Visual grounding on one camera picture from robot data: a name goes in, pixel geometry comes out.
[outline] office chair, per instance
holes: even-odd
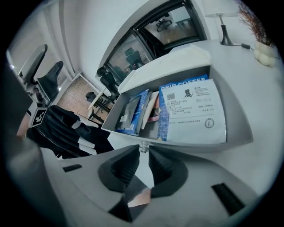
[[[125,51],[126,61],[131,65],[132,70],[136,70],[139,67],[144,65],[140,57],[139,51],[134,51],[132,48],[129,48]]]
[[[87,101],[88,101],[88,102],[93,102],[93,100],[94,100],[97,96],[94,94],[93,91],[91,91],[91,92],[88,92],[85,97],[87,98]],[[95,108],[100,107],[100,108],[102,108],[104,111],[106,111],[106,112],[109,113],[109,112],[110,112],[110,109],[107,107],[108,101],[110,101],[110,102],[112,102],[112,103],[114,104],[114,102],[113,102],[110,98],[108,98],[105,94],[102,94],[102,96],[99,97],[98,101],[95,102],[94,107],[95,107]]]
[[[127,76],[127,73],[124,72],[120,67],[114,66],[112,67],[113,71],[118,75],[118,80],[121,83]]]
[[[100,82],[104,86],[106,86],[106,88],[111,93],[111,96],[108,97],[108,98],[111,99],[112,101],[114,101],[119,96],[119,92],[118,92],[118,89],[116,87],[118,85],[115,82],[115,79],[114,79],[112,73],[107,72],[104,67],[101,67],[101,68],[98,69],[97,74],[100,77]]]
[[[169,17],[169,13],[164,14],[162,17],[160,17],[159,19],[157,19],[156,21],[158,21],[158,23],[156,24],[157,26],[157,32],[161,32],[163,29],[159,30],[160,27],[167,29],[171,24],[172,21],[171,20],[166,20],[163,17]]]
[[[62,67],[63,62],[57,62],[45,76],[38,78],[37,80],[40,90],[46,96],[45,98],[47,106],[49,106],[55,100],[57,94],[59,93],[57,78]]]
[[[18,74],[22,78],[26,90],[28,91],[33,90],[37,84],[34,80],[34,76],[45,56],[46,51],[46,44],[38,46],[36,50],[28,57]]]

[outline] white desk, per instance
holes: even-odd
[[[184,6],[172,10],[171,12],[169,12],[169,14],[172,16],[174,23],[179,23],[180,21],[190,19],[190,16]]]
[[[211,54],[212,65],[235,93],[250,123],[253,142],[224,152],[192,154],[220,164],[261,195],[271,186],[284,157],[283,65],[278,61],[274,68],[263,66],[252,50],[222,46],[217,40],[194,45]],[[140,143],[113,134],[108,140],[114,149]]]
[[[92,101],[92,103],[90,104],[90,106],[88,107],[88,110],[92,109],[93,108],[93,105],[99,100],[99,98],[103,95],[104,91],[106,90],[107,88],[105,87],[97,96],[96,98]]]

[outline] black slot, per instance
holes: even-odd
[[[230,215],[233,215],[244,208],[244,204],[235,196],[235,194],[224,184],[216,184],[212,189],[224,205]]]
[[[75,164],[75,165],[63,167],[63,170],[64,170],[64,172],[70,172],[70,171],[73,171],[73,170],[76,170],[76,169],[79,169],[79,168],[82,168],[82,166],[79,165],[79,164]]]

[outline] glass window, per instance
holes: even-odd
[[[164,45],[188,37],[197,36],[191,18],[184,6],[165,13],[145,26]]]
[[[108,61],[121,81],[132,71],[150,62],[148,54],[134,35],[130,35]]]

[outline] open drawer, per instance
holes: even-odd
[[[129,101],[130,96],[136,95],[139,92],[150,89],[151,91],[158,91],[159,86],[165,85],[170,82],[177,82],[191,77],[197,77],[207,74],[209,79],[212,79],[219,91],[220,98],[223,104],[225,119],[226,119],[226,133],[227,142],[222,144],[181,144],[172,141],[157,141],[158,134],[158,122],[147,123],[145,129],[140,130],[139,136],[131,136],[115,131],[115,125],[118,121],[119,115],[124,105]],[[229,84],[224,78],[216,71],[213,66],[205,66],[199,68],[193,68],[174,74],[164,76],[162,78],[155,79],[151,82],[147,82],[131,90],[122,93],[117,99],[115,105],[111,109],[107,119],[105,120],[103,130],[111,133],[118,133],[123,137],[140,138],[141,141],[148,141],[151,144],[159,144],[159,146],[165,146],[178,151],[221,151],[231,147],[240,146],[253,141],[252,132],[243,112],[243,109],[236,98],[235,94],[231,90]]]

